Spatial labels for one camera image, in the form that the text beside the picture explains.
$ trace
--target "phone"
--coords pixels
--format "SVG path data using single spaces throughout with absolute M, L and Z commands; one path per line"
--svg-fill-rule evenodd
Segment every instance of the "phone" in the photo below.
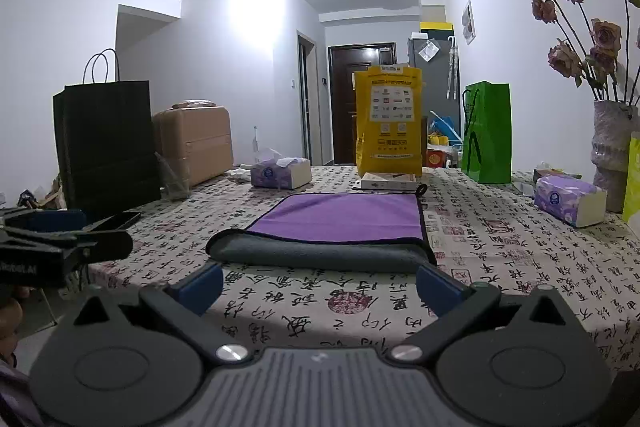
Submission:
M 125 230 L 140 219 L 140 212 L 121 212 L 104 220 L 100 225 L 91 229 L 91 232 L 103 232 L 104 230 Z

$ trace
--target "purple tissue package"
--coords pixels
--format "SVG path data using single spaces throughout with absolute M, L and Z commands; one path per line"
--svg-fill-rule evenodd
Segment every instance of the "purple tissue package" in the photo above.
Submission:
M 536 205 L 572 227 L 588 227 L 604 219 L 607 191 L 566 176 L 544 176 L 536 183 Z
M 274 158 L 251 167 L 254 187 L 298 188 L 311 181 L 311 162 L 306 158 Z

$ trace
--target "table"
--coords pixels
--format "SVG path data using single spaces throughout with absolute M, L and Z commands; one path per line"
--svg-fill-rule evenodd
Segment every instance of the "table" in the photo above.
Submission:
M 352 190 L 353 167 L 314 167 L 297 190 L 239 184 L 220 176 L 187 201 L 140 207 L 128 259 L 92 266 L 108 287 L 164 285 L 200 267 L 216 232 L 247 227 L 283 197 Z M 530 173 L 514 172 L 515 180 Z M 469 284 L 486 281 L 527 294 L 556 286 L 612 372 L 640 367 L 640 241 L 614 214 L 572 229 L 519 195 L 513 185 L 480 185 L 457 169 L 424 169 L 430 245 L 441 269 Z M 239 342 L 279 346 L 389 346 L 435 320 L 414 275 L 329 272 L 224 264 L 225 288 L 204 315 Z

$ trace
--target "red seal stamp print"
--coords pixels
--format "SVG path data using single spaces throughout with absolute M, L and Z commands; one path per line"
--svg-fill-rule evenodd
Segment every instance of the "red seal stamp print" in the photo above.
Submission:
M 346 292 L 344 290 L 334 290 L 332 297 L 327 299 L 327 306 L 334 313 L 343 315 L 353 315 L 363 312 L 371 304 L 373 297 L 358 292 Z

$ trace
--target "brown door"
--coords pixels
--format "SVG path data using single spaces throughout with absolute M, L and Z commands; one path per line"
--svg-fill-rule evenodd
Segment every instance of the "brown door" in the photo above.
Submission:
M 356 92 L 353 73 L 369 66 L 396 63 L 396 43 L 357 44 L 329 48 L 331 119 L 334 126 L 334 163 L 355 163 Z

